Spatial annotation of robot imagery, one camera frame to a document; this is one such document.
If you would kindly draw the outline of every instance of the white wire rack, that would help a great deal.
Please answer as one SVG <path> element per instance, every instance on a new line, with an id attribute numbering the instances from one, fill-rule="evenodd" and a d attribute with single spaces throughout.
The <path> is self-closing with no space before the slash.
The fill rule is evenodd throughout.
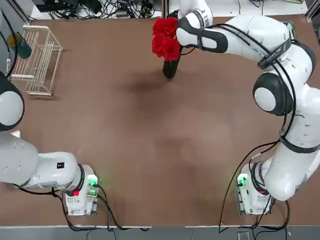
<path id="1" fill-rule="evenodd" d="M 18 56 L 12 81 L 26 82 L 30 95 L 51 96 L 54 78 L 63 48 L 47 26 L 23 26 L 23 38 L 32 49 L 31 56 Z"/>

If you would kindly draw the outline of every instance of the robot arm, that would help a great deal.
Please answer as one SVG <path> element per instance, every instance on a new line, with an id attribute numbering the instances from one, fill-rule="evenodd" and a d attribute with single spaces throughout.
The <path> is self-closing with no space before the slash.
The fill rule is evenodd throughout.
<path id="1" fill-rule="evenodd" d="M 0 26 L 3 19 L 14 34 L 0 9 Z M 21 122 L 25 102 L 7 75 L 8 78 L 0 71 L 0 182 L 23 189 L 63 190 L 69 215 L 93 214 L 98 202 L 98 189 L 94 186 L 99 182 L 90 166 L 77 164 L 69 152 L 38 153 L 31 143 L 8 132 Z"/>
<path id="2" fill-rule="evenodd" d="M 226 24 L 257 40 L 271 54 L 233 28 L 229 30 L 235 34 L 214 26 L 212 12 L 204 0 L 181 0 L 178 17 L 176 37 L 182 46 L 212 53 L 235 54 L 260 63 L 276 57 L 290 77 L 294 93 L 278 64 L 265 67 L 253 86 L 256 104 L 265 112 L 277 116 L 288 114 L 287 123 L 296 106 L 291 128 L 274 156 L 255 168 L 254 177 L 258 182 L 264 181 L 263 191 L 254 186 L 250 177 L 246 181 L 245 187 L 252 193 L 252 199 L 249 199 L 245 211 L 262 214 L 269 194 L 280 201 L 289 199 L 319 166 L 320 90 L 306 84 L 315 68 L 316 57 L 308 46 L 291 42 L 290 32 L 282 22 L 266 16 L 239 15 Z M 241 174 L 251 176 L 248 164 Z"/>

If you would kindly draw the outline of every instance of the tabletop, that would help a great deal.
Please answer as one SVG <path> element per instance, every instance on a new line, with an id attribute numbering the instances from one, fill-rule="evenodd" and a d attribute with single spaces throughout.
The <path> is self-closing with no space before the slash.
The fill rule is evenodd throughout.
<path id="1" fill-rule="evenodd" d="M 320 56 L 304 15 L 275 18 L 293 21 L 298 39 Z M 24 94 L 21 136 L 41 153 L 71 152 L 90 165 L 120 225 L 216 226 L 237 165 L 255 146 L 278 139 L 283 119 L 256 106 L 252 88 L 261 70 L 239 56 L 195 50 L 167 81 L 163 59 L 151 51 L 154 21 L 34 21 L 49 26 L 64 51 L 54 95 Z M 319 78 L 317 64 L 308 83 L 319 88 Z M 319 181 L 316 171 L 289 200 L 290 225 L 320 225 Z M 239 225 L 231 190 L 222 222 Z M 67 225 L 58 199 L 5 183 L 0 192 L 1 226 Z M 283 224 L 285 210 L 277 203 L 261 223 Z M 106 212 L 100 204 L 97 216 L 70 220 L 106 225 Z"/>

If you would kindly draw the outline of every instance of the red rose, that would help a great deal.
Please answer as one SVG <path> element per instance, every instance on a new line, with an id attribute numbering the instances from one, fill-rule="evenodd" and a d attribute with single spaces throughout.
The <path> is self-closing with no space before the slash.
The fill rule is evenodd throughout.
<path id="1" fill-rule="evenodd" d="M 155 20 L 152 27 L 152 34 L 164 34 L 165 33 L 165 20 L 160 17 Z"/>
<path id="2" fill-rule="evenodd" d="M 171 38 L 174 38 L 176 35 L 178 26 L 178 19 L 169 17 L 164 20 L 164 33 Z"/>
<path id="3" fill-rule="evenodd" d="M 177 39 L 167 37 L 163 45 L 163 55 L 166 61 L 175 61 L 180 57 L 180 43 Z"/>
<path id="4" fill-rule="evenodd" d="M 152 52 L 159 58 L 164 56 L 163 47 L 166 36 L 164 33 L 157 33 L 152 39 Z"/>

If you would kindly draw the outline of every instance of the cable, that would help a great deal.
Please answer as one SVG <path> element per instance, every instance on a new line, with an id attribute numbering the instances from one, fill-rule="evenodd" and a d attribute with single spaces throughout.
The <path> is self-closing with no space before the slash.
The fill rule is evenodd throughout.
<path id="1" fill-rule="evenodd" d="M 6 76 L 5 76 L 6 78 L 8 78 L 8 77 L 12 74 L 12 72 L 13 72 L 15 66 L 16 66 L 16 63 L 17 63 L 17 58 L 18 58 L 18 41 L 17 41 L 17 37 L 16 37 L 16 34 L 15 34 L 15 31 L 14 31 L 14 29 L 12 28 L 12 26 L 11 26 L 11 24 L 10 24 L 7 16 L 5 15 L 4 11 L 1 10 L 1 12 L 2 12 L 2 15 L 3 15 L 4 20 L 6 21 L 6 24 L 8 24 L 8 26 L 9 26 L 9 28 L 10 28 L 11 34 L 12 34 L 13 39 L 14 39 L 14 59 L 13 59 L 13 64 L 12 64 L 9 72 L 8 72 L 8 73 L 6 74 Z"/>
<path id="2" fill-rule="evenodd" d="M 255 5 L 257 8 L 260 8 L 261 2 L 262 2 L 262 8 L 261 8 L 261 16 L 264 15 L 264 6 L 265 6 L 265 0 L 249 0 L 253 5 Z"/>
<path id="3" fill-rule="evenodd" d="M 115 216 L 114 216 L 114 213 L 112 212 L 109 204 L 107 203 L 107 201 L 106 201 L 102 196 L 98 195 L 98 199 L 100 199 L 100 200 L 102 200 L 102 201 L 104 202 L 107 210 L 108 210 L 108 211 L 110 212 L 110 214 L 111 214 L 111 217 L 112 217 L 112 219 L 113 219 L 113 221 L 114 221 L 115 226 L 116 226 L 119 230 L 128 230 L 128 229 L 130 229 L 130 228 L 127 228 L 127 227 L 122 227 L 122 226 L 120 226 L 120 225 L 118 224 L 118 222 L 117 222 L 117 220 L 116 220 L 116 218 L 115 218 Z"/>
<path id="4" fill-rule="evenodd" d="M 28 194 L 33 194 L 33 195 L 52 195 L 52 191 L 48 191 L 48 192 L 36 192 L 36 191 L 29 191 L 29 190 L 26 190 L 22 187 L 18 187 L 18 189 L 20 189 L 21 191 L 25 192 L 25 193 L 28 193 Z"/>
<path id="5" fill-rule="evenodd" d="M 260 44 L 256 39 L 254 39 L 253 37 L 251 37 L 251 36 L 248 35 L 247 33 L 243 32 L 242 30 L 238 29 L 237 27 L 234 27 L 234 26 L 232 26 L 232 25 L 225 24 L 225 23 L 221 23 L 221 24 L 216 24 L 216 25 L 214 25 L 214 27 L 219 27 L 219 28 L 225 29 L 225 30 L 228 31 L 228 32 L 231 32 L 232 34 L 234 34 L 235 36 L 237 36 L 238 38 L 240 38 L 243 42 L 245 42 L 248 46 L 251 46 L 251 44 L 249 44 L 248 41 L 246 41 L 246 40 L 245 40 L 243 37 L 241 37 L 239 34 L 233 32 L 233 31 L 231 31 L 230 29 L 228 29 L 228 28 L 226 28 L 226 27 L 223 27 L 223 26 L 226 26 L 226 27 L 235 29 L 236 31 L 242 33 L 242 34 L 245 35 L 247 38 L 249 38 L 251 41 L 253 41 L 254 43 L 256 43 L 259 47 L 261 47 L 267 54 L 269 54 L 269 55 L 271 54 L 270 51 L 269 51 L 268 49 L 266 49 L 262 44 Z M 293 96 L 292 117 L 291 117 L 291 119 L 290 119 L 290 123 L 289 123 L 289 125 L 288 125 L 288 128 L 286 129 L 285 133 L 284 133 L 283 136 L 282 136 L 283 138 L 285 138 L 286 135 L 288 134 L 291 126 L 292 126 L 293 118 L 294 118 L 295 113 L 296 113 L 296 95 L 295 95 L 294 86 L 293 86 L 293 84 L 292 84 L 292 81 L 291 81 L 291 79 L 290 79 L 287 71 L 285 70 L 285 68 L 281 65 L 281 63 L 280 63 L 278 60 L 276 60 L 275 62 L 279 65 L 279 67 L 280 67 L 281 70 L 284 72 L 285 76 L 287 77 L 288 82 L 289 82 L 290 87 L 291 87 L 291 90 L 292 90 L 292 96 Z M 282 75 L 281 75 L 281 73 L 279 72 L 279 70 L 276 68 L 276 66 L 275 66 L 274 64 L 272 64 L 272 67 L 277 71 L 279 77 L 281 78 L 281 81 L 284 82 L 284 79 L 282 78 Z M 283 126 L 285 125 L 285 121 L 286 121 L 286 119 L 287 119 L 287 118 L 286 118 L 286 115 L 287 115 L 287 114 L 285 114 Z M 273 143 L 271 143 L 271 144 L 276 145 L 278 142 L 279 142 L 279 140 L 277 140 L 277 141 L 275 141 L 275 142 L 273 142 Z M 229 183 L 229 186 L 228 186 L 228 188 L 227 188 L 227 190 L 226 190 L 226 193 L 225 193 L 225 196 L 224 196 L 224 200 L 223 200 L 223 203 L 222 203 L 221 214 L 220 214 L 219 233 L 222 233 L 222 232 L 226 229 L 226 228 L 225 228 L 225 229 L 223 229 L 223 230 L 221 231 L 221 222 L 222 222 L 222 215 L 223 215 L 223 209 L 224 209 L 225 201 L 226 201 L 227 194 L 228 194 L 228 191 L 229 191 L 229 189 L 230 189 L 231 183 L 232 183 L 232 181 L 233 181 L 233 178 L 234 178 L 235 175 L 236 175 L 236 172 L 239 170 L 241 164 L 245 161 L 245 159 L 249 156 L 249 154 L 250 154 L 251 152 L 248 153 L 248 155 L 242 160 L 242 162 L 241 162 L 241 163 L 239 164 L 239 166 L 237 167 L 235 173 L 233 174 L 233 176 L 232 176 L 232 178 L 231 178 L 231 181 L 230 181 L 230 183 Z M 287 216 L 287 220 L 288 220 L 288 221 L 289 221 L 289 218 L 290 218 L 290 208 L 288 208 L 288 216 Z"/>
<path id="6" fill-rule="evenodd" d="M 270 230 L 270 231 L 260 231 L 260 232 L 258 232 L 256 235 L 255 235 L 255 232 L 254 232 L 254 230 L 252 229 L 251 230 L 252 231 L 252 235 L 253 235 L 253 239 L 254 240 L 257 240 L 257 237 L 258 237 L 258 235 L 259 234 L 262 234 L 262 233 L 275 233 L 275 232 L 278 232 L 278 230 L 274 230 L 274 231 L 272 231 L 272 230 Z M 287 237 L 288 237 L 288 233 L 287 233 L 287 228 L 285 227 L 284 228 L 284 232 L 285 232 L 285 240 L 287 240 Z"/>
<path id="7" fill-rule="evenodd" d="M 223 203 L 222 203 L 222 207 L 221 207 L 221 212 L 220 212 L 220 220 L 219 220 L 219 234 L 222 233 L 225 229 L 223 229 L 221 231 L 221 223 L 222 223 L 222 215 L 223 215 L 223 212 L 224 212 L 224 208 L 225 208 L 225 203 L 226 203 L 226 199 L 227 199 L 227 195 L 228 195 L 228 192 L 229 192 L 229 189 L 230 189 L 230 186 L 234 180 L 234 177 L 236 176 L 237 174 L 237 171 L 239 170 L 240 166 L 244 163 L 244 161 L 247 159 L 247 157 L 255 150 L 259 149 L 259 148 L 262 148 L 262 147 L 265 147 L 265 146 L 269 146 L 269 145 L 273 145 L 275 143 L 277 143 L 277 141 L 273 141 L 273 142 L 269 142 L 269 143 L 265 143 L 265 144 L 261 144 L 259 146 L 256 146 L 255 148 L 253 148 L 244 158 L 243 160 L 240 162 L 240 164 L 237 166 L 237 168 L 235 169 L 233 175 L 232 175 L 232 178 L 229 182 L 229 185 L 226 189 L 226 192 L 225 192 L 225 195 L 224 195 L 224 199 L 223 199 Z"/>
<path id="8" fill-rule="evenodd" d="M 195 50 L 195 49 L 196 49 L 196 48 L 194 47 L 194 48 L 192 48 L 190 51 L 188 51 L 188 52 L 186 52 L 186 53 L 181 53 L 181 56 L 188 55 L 188 54 L 192 53 L 193 50 Z"/>
<path id="9" fill-rule="evenodd" d="M 5 36 L 2 34 L 1 31 L 0 31 L 0 35 L 1 35 L 1 38 L 3 39 L 3 41 L 4 41 L 4 44 L 5 44 L 5 46 L 6 46 L 6 50 L 7 50 L 8 54 L 9 54 L 9 53 L 10 53 L 9 45 L 8 45 L 6 39 L 5 39 Z"/>
<path id="10" fill-rule="evenodd" d="M 239 15 L 240 15 L 240 14 L 241 14 L 241 4 L 240 4 L 240 1 L 237 0 L 237 2 L 236 2 L 236 0 L 234 0 L 234 2 L 239 5 Z"/>
<path id="11" fill-rule="evenodd" d="M 94 231 L 94 229 L 91 229 L 90 231 L 88 231 L 88 232 L 86 233 L 86 237 L 85 237 L 86 240 L 88 240 L 88 236 L 89 236 L 89 234 L 90 234 L 92 231 Z M 114 240 L 117 240 L 116 233 L 115 233 L 115 231 L 114 231 L 113 229 L 112 229 L 112 230 L 108 230 L 108 232 L 112 232 L 113 235 L 114 235 Z"/>
<path id="12" fill-rule="evenodd" d="M 219 23 L 219 24 L 215 24 L 213 27 L 219 27 L 219 28 L 221 28 L 222 26 L 229 27 L 229 28 L 234 29 L 234 30 L 236 30 L 237 32 L 245 35 L 247 38 L 249 38 L 251 41 L 253 41 L 255 44 L 257 44 L 260 48 L 262 48 L 267 54 L 269 54 L 269 55 L 271 54 L 271 52 L 270 52 L 266 47 L 264 47 L 260 42 L 258 42 L 256 39 L 254 39 L 253 37 L 251 37 L 249 34 L 247 34 L 246 32 L 242 31 L 241 29 L 239 29 L 239 28 L 237 28 L 237 27 L 235 27 L 235 26 L 232 26 L 232 25 L 229 25 L 229 24 L 226 24 L 226 23 Z M 238 38 L 240 38 L 241 40 L 243 40 L 246 44 L 249 44 L 248 41 L 244 40 L 243 37 L 241 37 L 240 35 L 238 35 L 237 33 L 233 32 L 233 31 L 231 31 L 230 29 L 228 29 L 228 28 L 226 28 L 226 27 L 223 28 L 223 29 L 225 29 L 226 31 L 234 34 L 235 36 L 237 36 Z M 293 85 L 293 83 L 292 83 L 292 81 L 291 81 L 291 78 L 289 77 L 289 75 L 288 75 L 287 71 L 285 70 L 285 68 L 282 66 L 282 64 L 281 64 L 278 60 L 276 60 L 275 63 L 279 65 L 279 67 L 281 68 L 281 70 L 282 70 L 283 73 L 285 74 L 285 76 L 286 76 L 286 78 L 287 78 L 287 80 L 288 80 L 288 82 L 289 82 L 289 85 L 290 85 L 290 87 L 291 87 L 292 98 L 293 98 L 292 117 L 291 117 L 291 119 L 290 119 L 290 123 L 289 123 L 289 125 L 288 125 L 285 133 L 282 135 L 282 138 L 285 138 L 285 137 L 287 136 L 287 134 L 288 134 L 291 126 L 292 126 L 294 117 L 295 117 L 295 115 L 296 115 L 296 107 L 297 107 L 297 106 L 296 106 L 296 105 L 297 105 L 296 92 L 295 92 L 294 85 Z M 285 82 L 284 79 L 283 79 L 283 77 L 282 77 L 282 75 L 281 75 L 281 73 L 280 73 L 279 70 L 276 68 L 276 66 L 275 66 L 274 64 L 272 64 L 271 66 L 272 66 L 272 67 L 274 68 L 274 70 L 278 73 L 281 81 L 282 81 L 282 82 Z"/>

